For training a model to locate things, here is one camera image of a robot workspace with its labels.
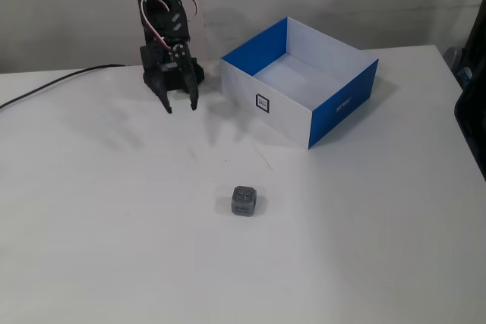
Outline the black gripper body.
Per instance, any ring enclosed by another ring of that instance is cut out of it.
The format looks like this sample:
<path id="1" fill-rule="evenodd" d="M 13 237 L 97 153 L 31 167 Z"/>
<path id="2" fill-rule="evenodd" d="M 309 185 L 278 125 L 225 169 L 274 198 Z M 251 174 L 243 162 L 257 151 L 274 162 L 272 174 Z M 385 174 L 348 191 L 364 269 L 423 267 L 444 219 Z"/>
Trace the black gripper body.
<path id="1" fill-rule="evenodd" d="M 144 72 L 156 70 L 163 73 L 167 91 L 187 91 L 178 65 L 163 46 L 155 43 L 142 46 L 140 47 L 140 56 Z"/>

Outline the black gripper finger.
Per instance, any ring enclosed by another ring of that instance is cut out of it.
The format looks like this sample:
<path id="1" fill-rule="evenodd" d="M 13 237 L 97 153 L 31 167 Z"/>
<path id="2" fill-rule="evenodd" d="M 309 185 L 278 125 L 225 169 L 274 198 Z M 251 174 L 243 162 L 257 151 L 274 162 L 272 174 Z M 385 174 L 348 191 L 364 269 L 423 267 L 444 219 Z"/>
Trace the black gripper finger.
<path id="1" fill-rule="evenodd" d="M 169 103 L 166 84 L 163 73 L 156 70 L 148 70 L 144 72 L 144 82 L 156 95 L 156 97 L 163 104 L 165 110 L 172 114 L 172 107 Z"/>
<path id="2" fill-rule="evenodd" d="M 199 92 L 197 78 L 188 45 L 186 43 L 174 45 L 172 48 L 172 54 L 187 88 L 187 93 L 191 102 L 191 109 L 194 111 L 197 109 Z"/>

